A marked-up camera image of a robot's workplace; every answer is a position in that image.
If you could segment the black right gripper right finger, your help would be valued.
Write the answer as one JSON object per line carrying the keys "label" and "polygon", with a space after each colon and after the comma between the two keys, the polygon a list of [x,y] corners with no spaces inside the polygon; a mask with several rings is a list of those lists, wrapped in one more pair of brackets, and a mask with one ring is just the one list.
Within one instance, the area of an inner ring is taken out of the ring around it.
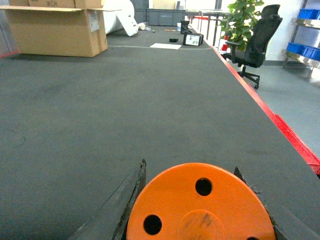
{"label": "black right gripper right finger", "polygon": [[319,240],[320,234],[299,220],[292,212],[281,205],[272,207],[263,196],[263,191],[249,183],[238,166],[234,175],[243,181],[259,198],[271,220],[277,240]]}

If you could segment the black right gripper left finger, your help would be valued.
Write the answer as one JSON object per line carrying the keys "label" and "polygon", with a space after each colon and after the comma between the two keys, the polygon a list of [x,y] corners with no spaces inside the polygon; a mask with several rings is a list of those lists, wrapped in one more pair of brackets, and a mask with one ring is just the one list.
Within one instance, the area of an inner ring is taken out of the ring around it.
{"label": "black right gripper left finger", "polygon": [[146,161],[133,169],[91,219],[70,240],[124,240],[133,205],[146,186]]}

